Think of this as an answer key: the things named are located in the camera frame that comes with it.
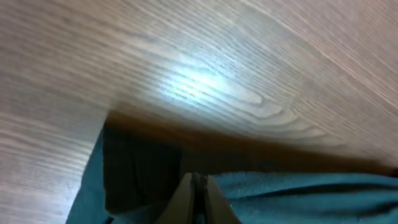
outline wooden surface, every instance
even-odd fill
[[[397,11],[395,0],[0,1],[0,223],[65,221],[110,110],[397,166]]]

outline wood grain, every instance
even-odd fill
[[[194,129],[396,167],[397,10],[395,0],[1,1],[0,222],[65,221],[109,111],[170,138]]]

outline teal fabric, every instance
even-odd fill
[[[106,223],[99,138],[68,224]],[[233,172],[215,176],[243,223],[398,223],[398,180],[369,174]],[[153,223],[167,202],[112,214],[112,224]]]
[[[67,224],[102,224],[109,218],[105,210],[102,148],[101,132],[81,178],[81,187],[70,210]]]

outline teal cloth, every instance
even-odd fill
[[[153,223],[167,202],[108,214],[99,138],[67,224]],[[233,172],[215,176],[242,223],[398,223],[398,180],[369,174]]]

